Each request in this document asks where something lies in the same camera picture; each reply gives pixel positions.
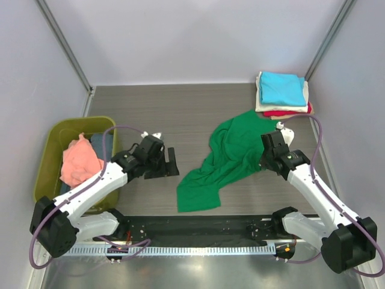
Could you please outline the green t shirt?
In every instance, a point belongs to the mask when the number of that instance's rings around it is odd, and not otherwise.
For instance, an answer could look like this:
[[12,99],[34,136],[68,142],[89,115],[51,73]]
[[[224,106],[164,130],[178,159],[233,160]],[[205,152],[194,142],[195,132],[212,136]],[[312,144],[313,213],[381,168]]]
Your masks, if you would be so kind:
[[209,139],[211,151],[201,167],[177,186],[178,212],[220,207],[220,189],[260,171],[261,135],[273,132],[276,125],[276,120],[260,118],[253,110],[220,124]]

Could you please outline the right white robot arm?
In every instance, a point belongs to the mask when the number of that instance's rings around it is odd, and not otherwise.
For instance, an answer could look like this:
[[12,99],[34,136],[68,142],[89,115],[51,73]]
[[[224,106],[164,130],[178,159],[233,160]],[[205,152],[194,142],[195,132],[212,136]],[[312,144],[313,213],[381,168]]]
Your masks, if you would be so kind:
[[263,168],[276,172],[295,187],[315,210],[320,222],[313,221],[293,207],[271,216],[271,231],[278,238],[295,235],[320,251],[326,265],[342,273],[376,256],[374,242],[377,225],[349,209],[325,184],[300,151],[289,144],[294,137],[290,129],[278,129],[261,136]]

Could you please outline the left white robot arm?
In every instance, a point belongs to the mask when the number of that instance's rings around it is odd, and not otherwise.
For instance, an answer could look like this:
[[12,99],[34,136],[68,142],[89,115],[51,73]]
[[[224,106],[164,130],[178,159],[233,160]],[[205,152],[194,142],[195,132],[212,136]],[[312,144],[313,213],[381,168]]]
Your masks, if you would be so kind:
[[100,236],[119,241],[128,227],[123,215],[108,210],[93,216],[85,213],[112,191],[133,179],[177,176],[173,147],[165,147],[157,134],[145,136],[133,151],[115,154],[105,167],[78,187],[52,200],[41,197],[34,207],[30,232],[52,258],[67,253],[77,242]]

